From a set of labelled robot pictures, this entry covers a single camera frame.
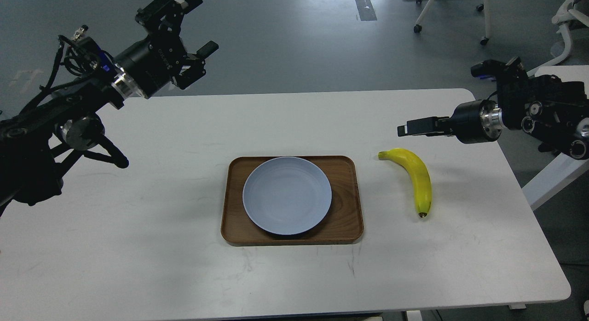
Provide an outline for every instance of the brown tray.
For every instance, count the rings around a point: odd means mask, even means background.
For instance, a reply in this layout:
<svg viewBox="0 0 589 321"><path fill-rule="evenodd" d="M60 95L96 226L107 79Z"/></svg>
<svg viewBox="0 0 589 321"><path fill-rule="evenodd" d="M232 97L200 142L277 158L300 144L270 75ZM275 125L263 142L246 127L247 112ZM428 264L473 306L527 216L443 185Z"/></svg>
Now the brown tray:
<svg viewBox="0 0 589 321"><path fill-rule="evenodd" d="M250 173L275 157L242 157L229 165L221 235L233 245L350 244L362 236L364 223L356 169L343 156L301 157L313 162L328 177L332 203L325 218L315 227L297 235L277 235L258 227L243 207L243 186Z"/></svg>

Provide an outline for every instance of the concrete floor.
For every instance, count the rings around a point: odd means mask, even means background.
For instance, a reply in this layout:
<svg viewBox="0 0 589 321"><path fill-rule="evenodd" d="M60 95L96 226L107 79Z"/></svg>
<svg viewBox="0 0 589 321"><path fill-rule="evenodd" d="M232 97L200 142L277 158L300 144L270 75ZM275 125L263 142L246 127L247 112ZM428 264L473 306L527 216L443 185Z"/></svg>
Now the concrete floor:
<svg viewBox="0 0 589 321"><path fill-rule="evenodd" d="M412 29L425 0L422 6L415 0L371 0L376 21L360 21L354 0L204 0L185 18L182 36L193 52L208 40L219 43L219 51L207 60L208 74L189 90L164 88L156 95L466 88L486 98L495 84L472 78L470 67L517 55L531 69L551 59L559 36L550 19L563 1L491 0L487 10L492 11L493 36L481 46L483 15L475 11L480 0L437 0L420 34ZM38 92L38 84L45 83L57 34L70 36L86 23L90 36L117 54L145 36L134 15L149 2L0 0L0 119L16 115ZM583 50L577 47L570 61L589 64ZM56 84L70 80L63 72ZM538 153L538 142L520 131L504 132L499 144L522 186L553 159ZM583 193L588 183L589 176L582 176L536 211L557 258L565 263L589 259ZM580 320L589 298L589 272L587 267L563 269L572 286L572 296L563 302L516 311L499 306L440 313L445 321ZM423 316L438 319L431 312ZM401 314L383 318L401 320Z"/></svg>

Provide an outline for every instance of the chair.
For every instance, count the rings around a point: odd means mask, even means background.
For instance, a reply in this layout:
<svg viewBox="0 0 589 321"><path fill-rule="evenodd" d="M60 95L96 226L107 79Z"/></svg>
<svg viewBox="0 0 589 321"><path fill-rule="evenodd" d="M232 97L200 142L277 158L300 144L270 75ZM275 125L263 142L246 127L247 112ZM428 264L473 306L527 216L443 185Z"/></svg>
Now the chair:
<svg viewBox="0 0 589 321"><path fill-rule="evenodd" d="M416 3L421 4L421 1L422 0L417 0ZM425 14L429 10L429 8L431 7L431 4L433 4L433 2L434 2L434 0L428 0L427 4L425 5L425 8L421 12L421 15L419 15L419 17L417 18L417 21L415 22L415 26L413 27L413 31L415 33L420 33L421 29L423 29L423 27L421 26L421 21L423 21ZM480 12L480 11L483 11L483 9L485 10L485 36L483 36L480 39L480 44L484 46L489 42L489 39L491 37L491 13L489 11L489 0L482 0L482 4L477 6L477 11Z"/></svg>
<svg viewBox="0 0 589 321"><path fill-rule="evenodd" d="M565 0L564 3L560 6L560 8L558 8L556 15L554 15L554 17L552 18L552 23L554 25L558 25L557 33L560 33L562 35L562 39L564 40L564 50L562 50L562 54L528 71L528 76L533 76L534 74L536 74L536 71L538 71L539 67L551 66L561 63L568 57L568 55L571 54L571 25L575 21L579 21L580 23L583 23L583 25L585 25L586 27L589 27L589 17L580 12L579 10L577 10L581 1L582 0Z"/></svg>

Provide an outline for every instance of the light blue plate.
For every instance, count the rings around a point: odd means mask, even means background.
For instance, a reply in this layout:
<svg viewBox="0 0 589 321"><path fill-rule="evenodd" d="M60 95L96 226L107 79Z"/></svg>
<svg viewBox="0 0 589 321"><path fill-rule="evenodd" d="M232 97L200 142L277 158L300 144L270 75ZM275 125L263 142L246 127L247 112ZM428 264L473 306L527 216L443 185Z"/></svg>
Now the light blue plate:
<svg viewBox="0 0 589 321"><path fill-rule="evenodd" d="M264 162L243 187L243 206L260 228L279 235L303 233L328 213L332 190L325 173L301 158Z"/></svg>

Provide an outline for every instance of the banana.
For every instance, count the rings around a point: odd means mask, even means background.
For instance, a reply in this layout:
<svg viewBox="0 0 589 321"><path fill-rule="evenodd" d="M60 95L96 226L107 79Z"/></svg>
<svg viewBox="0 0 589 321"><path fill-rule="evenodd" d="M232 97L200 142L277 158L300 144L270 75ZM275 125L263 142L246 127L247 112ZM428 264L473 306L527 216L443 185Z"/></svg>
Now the banana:
<svg viewBox="0 0 589 321"><path fill-rule="evenodd" d="M390 151L379 152L378 159L391 160L407 170L413 183L417 214L420 218L427 216L432 204L432 183L429 180L425 163L413 152L404 148L393 148Z"/></svg>

